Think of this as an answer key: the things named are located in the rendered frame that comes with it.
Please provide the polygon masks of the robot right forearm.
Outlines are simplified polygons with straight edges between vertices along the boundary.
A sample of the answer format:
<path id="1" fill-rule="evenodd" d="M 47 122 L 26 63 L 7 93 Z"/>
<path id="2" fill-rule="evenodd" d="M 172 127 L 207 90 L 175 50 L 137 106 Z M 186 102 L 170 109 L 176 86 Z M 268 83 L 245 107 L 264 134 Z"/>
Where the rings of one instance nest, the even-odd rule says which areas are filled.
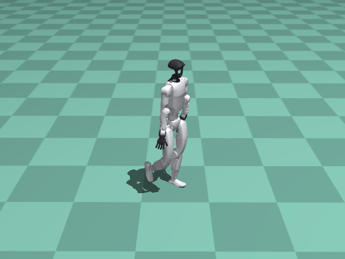
<path id="1" fill-rule="evenodd" d="M 162 110 L 160 114 L 160 135 L 165 136 L 165 131 L 167 129 L 167 114 L 168 112 L 166 110 Z"/>

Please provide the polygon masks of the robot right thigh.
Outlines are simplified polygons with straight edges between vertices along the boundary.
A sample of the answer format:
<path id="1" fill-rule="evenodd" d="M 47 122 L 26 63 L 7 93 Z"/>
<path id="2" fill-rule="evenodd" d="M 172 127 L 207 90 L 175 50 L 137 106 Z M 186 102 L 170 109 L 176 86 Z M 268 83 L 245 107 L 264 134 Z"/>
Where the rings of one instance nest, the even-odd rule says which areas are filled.
<path id="1" fill-rule="evenodd" d="M 163 157 L 161 158 L 161 159 L 163 159 L 164 167 L 168 167 L 170 165 L 171 158 L 173 155 L 173 148 L 174 148 L 173 131 L 170 129 L 170 125 L 167 124 L 166 126 L 167 126 L 167 129 L 166 129 L 165 139 L 166 139 L 168 146 L 166 146 L 166 144 L 164 144 L 164 149 L 162 146 Z M 160 131 L 160 129 L 159 129 L 159 131 Z"/>

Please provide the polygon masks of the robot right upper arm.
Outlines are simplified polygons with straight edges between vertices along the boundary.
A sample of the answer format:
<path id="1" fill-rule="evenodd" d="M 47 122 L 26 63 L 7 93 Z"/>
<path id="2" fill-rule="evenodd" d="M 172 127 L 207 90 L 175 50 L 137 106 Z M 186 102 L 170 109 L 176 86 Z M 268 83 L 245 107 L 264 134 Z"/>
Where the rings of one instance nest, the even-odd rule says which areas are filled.
<path id="1" fill-rule="evenodd" d="M 167 108 L 169 104 L 169 97 L 172 93 L 172 86 L 166 85 L 161 89 L 161 111 L 166 110 L 168 112 L 167 116 L 170 114 L 170 110 Z"/>

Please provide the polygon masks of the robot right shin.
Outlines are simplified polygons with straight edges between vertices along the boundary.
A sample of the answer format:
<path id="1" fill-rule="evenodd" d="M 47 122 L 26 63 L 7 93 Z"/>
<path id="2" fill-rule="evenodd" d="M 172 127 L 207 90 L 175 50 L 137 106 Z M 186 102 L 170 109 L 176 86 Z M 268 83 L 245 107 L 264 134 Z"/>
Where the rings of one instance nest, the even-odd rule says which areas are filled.
<path id="1" fill-rule="evenodd" d="M 159 159 L 155 161 L 153 165 L 149 166 L 148 169 L 149 171 L 160 171 L 163 169 L 167 169 L 167 167 L 164 167 L 163 159 Z"/>

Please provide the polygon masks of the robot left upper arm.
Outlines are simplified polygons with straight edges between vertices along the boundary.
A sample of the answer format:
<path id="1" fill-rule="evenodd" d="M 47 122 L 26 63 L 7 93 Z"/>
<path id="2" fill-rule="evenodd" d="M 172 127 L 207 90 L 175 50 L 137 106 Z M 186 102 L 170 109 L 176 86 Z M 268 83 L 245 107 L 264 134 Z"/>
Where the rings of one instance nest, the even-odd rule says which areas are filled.
<path id="1" fill-rule="evenodd" d="M 188 92 L 188 78 L 186 77 L 181 77 L 185 80 L 185 96 L 184 96 L 184 103 L 187 104 L 189 101 L 190 101 L 190 96 L 187 95 L 187 92 Z"/>

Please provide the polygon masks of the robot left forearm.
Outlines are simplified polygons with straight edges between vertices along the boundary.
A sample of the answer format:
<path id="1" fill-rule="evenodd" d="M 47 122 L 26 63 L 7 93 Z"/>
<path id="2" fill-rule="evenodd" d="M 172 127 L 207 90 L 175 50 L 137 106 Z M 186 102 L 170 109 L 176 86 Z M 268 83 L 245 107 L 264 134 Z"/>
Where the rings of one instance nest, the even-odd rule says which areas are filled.
<path id="1" fill-rule="evenodd" d="M 189 113 L 189 102 L 187 104 L 183 103 L 183 107 L 182 107 L 182 114 L 181 117 L 185 118 L 185 116 Z"/>

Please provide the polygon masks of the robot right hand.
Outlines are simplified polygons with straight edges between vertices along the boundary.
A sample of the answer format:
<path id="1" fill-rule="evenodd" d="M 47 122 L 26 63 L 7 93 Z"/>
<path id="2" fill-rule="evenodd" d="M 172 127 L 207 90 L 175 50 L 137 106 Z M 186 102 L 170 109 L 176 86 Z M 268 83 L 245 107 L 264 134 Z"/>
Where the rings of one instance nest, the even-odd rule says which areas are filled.
<path id="1" fill-rule="evenodd" d="M 165 135 L 166 135 L 166 132 L 165 132 Z M 158 145 L 159 144 L 159 145 Z M 168 146 L 167 142 L 166 142 L 166 139 L 165 139 L 165 136 L 163 135 L 160 135 L 160 131 L 159 131 L 159 138 L 157 140 L 157 144 L 156 144 L 156 147 L 158 146 L 158 149 L 160 148 L 160 145 L 161 145 L 161 148 L 162 149 L 162 146 L 163 146 L 163 149 L 164 149 L 164 144 L 166 144 L 166 146 Z"/>

